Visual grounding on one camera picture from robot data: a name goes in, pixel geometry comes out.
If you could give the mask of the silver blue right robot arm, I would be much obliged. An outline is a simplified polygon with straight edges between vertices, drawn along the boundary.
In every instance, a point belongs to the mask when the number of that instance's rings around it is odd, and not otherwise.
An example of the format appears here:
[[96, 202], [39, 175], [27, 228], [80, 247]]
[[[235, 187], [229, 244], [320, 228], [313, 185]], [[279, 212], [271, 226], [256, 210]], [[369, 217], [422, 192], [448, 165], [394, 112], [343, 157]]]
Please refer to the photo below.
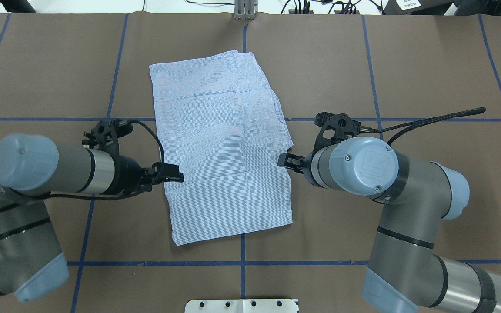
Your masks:
[[282, 153], [277, 164], [313, 186], [383, 204], [362, 289], [378, 312], [501, 313], [501, 275], [433, 252], [440, 222], [468, 205], [461, 173], [375, 137], [327, 143], [305, 157]]

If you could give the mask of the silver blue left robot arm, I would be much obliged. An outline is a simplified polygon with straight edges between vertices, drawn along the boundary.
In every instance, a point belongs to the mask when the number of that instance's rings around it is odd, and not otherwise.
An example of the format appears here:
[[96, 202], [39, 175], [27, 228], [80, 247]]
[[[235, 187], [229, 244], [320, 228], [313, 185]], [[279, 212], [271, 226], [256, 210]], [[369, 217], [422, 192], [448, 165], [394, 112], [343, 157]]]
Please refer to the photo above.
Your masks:
[[142, 168], [115, 147], [92, 149], [12, 133], [0, 141], [0, 296], [30, 302], [69, 278], [45, 200], [120, 200], [154, 185], [183, 182], [179, 167]]

